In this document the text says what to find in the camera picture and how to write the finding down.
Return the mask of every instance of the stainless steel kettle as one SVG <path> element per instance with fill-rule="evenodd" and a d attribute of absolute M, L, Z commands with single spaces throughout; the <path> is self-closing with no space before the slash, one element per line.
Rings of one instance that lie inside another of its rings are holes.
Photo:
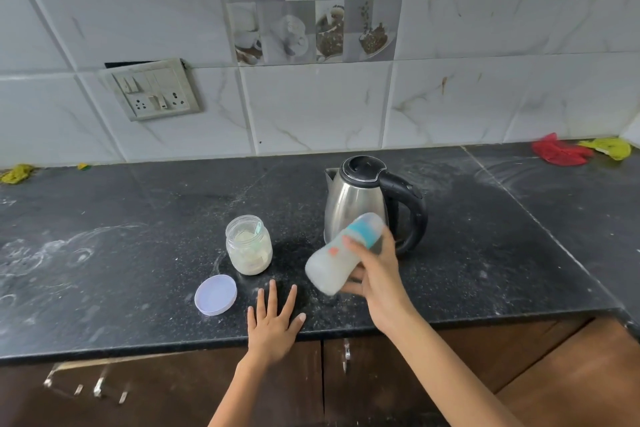
<path fill-rule="evenodd" d="M 340 167 L 325 169 L 329 197 L 324 209 L 324 242 L 329 243 L 353 220 L 373 212 L 383 218 L 396 236 L 398 202 L 411 212 L 409 236 L 396 238 L 396 253 L 415 248 L 427 229 L 427 208 L 420 190 L 387 171 L 380 159 L 356 155 Z"/>

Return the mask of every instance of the cabinet handle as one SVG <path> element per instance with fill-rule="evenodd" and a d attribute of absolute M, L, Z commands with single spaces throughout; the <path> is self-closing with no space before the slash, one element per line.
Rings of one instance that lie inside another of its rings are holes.
<path fill-rule="evenodd" d="M 127 395 L 129 392 L 125 390 L 118 396 L 118 394 L 112 388 L 105 385 L 104 380 L 107 376 L 107 372 L 107 368 L 102 370 L 100 378 L 98 378 L 98 381 L 93 387 L 93 396 L 96 398 L 110 398 L 114 401 L 117 401 L 118 405 L 122 405 L 124 403 L 124 400 L 127 399 Z"/>
<path fill-rule="evenodd" d="M 351 361 L 351 348 L 349 347 L 349 340 L 344 340 L 344 354 L 342 355 L 342 370 L 344 374 L 347 374 L 349 369 L 349 361 Z"/>
<path fill-rule="evenodd" d="M 49 374 L 47 375 L 46 379 L 44 380 L 43 386 L 44 388 L 51 390 L 52 392 L 57 393 L 58 395 L 62 395 L 63 397 L 67 397 L 67 398 L 75 398 L 78 395 L 80 395 L 80 392 L 83 389 L 82 385 L 78 385 L 76 387 L 76 391 L 73 393 L 69 393 L 66 392 L 64 390 L 60 390 L 59 388 L 56 388 L 53 386 L 53 374 L 56 372 L 56 367 L 54 366 L 51 371 L 49 372 Z"/>

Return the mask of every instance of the glass jar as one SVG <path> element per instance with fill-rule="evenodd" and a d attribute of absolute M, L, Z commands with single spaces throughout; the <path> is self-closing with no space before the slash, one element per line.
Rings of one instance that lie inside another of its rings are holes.
<path fill-rule="evenodd" d="M 271 263 L 271 237 L 257 216 L 239 216 L 227 225 L 225 235 L 231 263 L 241 274 L 259 274 Z"/>

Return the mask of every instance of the yellow cloth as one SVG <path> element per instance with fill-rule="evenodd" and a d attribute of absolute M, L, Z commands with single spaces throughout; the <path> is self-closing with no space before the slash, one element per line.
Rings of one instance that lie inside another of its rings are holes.
<path fill-rule="evenodd" d="M 29 164 L 18 164 L 11 171 L 2 174 L 0 181 L 5 184 L 18 184 L 27 179 L 34 169 L 35 167 Z"/>
<path fill-rule="evenodd" d="M 589 147 L 608 155 L 613 160 L 623 160 L 631 155 L 631 146 L 628 142 L 617 137 L 606 139 L 581 140 L 578 145 Z"/>

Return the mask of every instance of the purple lid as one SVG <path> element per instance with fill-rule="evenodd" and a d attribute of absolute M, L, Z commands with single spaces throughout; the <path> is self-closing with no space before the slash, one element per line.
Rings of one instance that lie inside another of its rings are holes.
<path fill-rule="evenodd" d="M 236 297 L 236 281 L 228 275 L 214 275 L 200 284 L 194 301 L 198 310 L 206 316 L 217 316 L 226 312 Z"/>

